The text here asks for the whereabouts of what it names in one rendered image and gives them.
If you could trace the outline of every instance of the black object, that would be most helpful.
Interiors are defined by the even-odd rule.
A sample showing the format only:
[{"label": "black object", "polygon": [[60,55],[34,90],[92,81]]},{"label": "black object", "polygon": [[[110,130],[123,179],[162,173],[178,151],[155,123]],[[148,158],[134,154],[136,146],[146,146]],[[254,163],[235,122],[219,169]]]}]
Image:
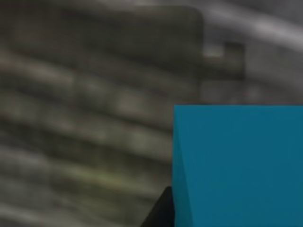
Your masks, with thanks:
[{"label": "black object", "polygon": [[172,196],[172,188],[167,187],[141,227],[174,227],[175,207]]}]

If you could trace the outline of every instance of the blue square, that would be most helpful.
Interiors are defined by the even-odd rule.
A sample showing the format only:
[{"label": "blue square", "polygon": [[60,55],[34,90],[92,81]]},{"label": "blue square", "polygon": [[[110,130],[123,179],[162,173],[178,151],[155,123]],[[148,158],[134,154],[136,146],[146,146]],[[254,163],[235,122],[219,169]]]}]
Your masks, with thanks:
[{"label": "blue square", "polygon": [[303,106],[176,106],[176,227],[303,227]]}]

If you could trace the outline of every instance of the box side face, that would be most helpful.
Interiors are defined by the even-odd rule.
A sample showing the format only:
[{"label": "box side face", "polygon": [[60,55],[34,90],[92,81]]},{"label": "box side face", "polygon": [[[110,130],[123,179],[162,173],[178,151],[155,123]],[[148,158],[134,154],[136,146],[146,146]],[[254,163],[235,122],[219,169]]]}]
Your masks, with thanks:
[{"label": "box side face", "polygon": [[180,150],[197,226],[303,225],[303,107],[180,111]]}]

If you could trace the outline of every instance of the blue box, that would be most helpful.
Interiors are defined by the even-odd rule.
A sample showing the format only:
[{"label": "blue box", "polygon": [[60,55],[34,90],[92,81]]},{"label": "blue box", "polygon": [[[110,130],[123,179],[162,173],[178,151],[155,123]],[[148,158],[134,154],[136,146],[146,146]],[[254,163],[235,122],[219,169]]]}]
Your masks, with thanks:
[{"label": "blue box", "polygon": [[175,106],[176,227],[303,227],[303,106]]}]

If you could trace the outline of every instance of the blurry background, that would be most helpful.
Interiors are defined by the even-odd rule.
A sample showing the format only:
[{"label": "blurry background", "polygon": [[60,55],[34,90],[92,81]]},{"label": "blurry background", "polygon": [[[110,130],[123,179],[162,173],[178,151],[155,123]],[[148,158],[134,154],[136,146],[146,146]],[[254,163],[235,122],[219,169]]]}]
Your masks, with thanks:
[{"label": "blurry background", "polygon": [[0,0],[0,226],[140,226],[174,105],[302,103],[302,7]]}]

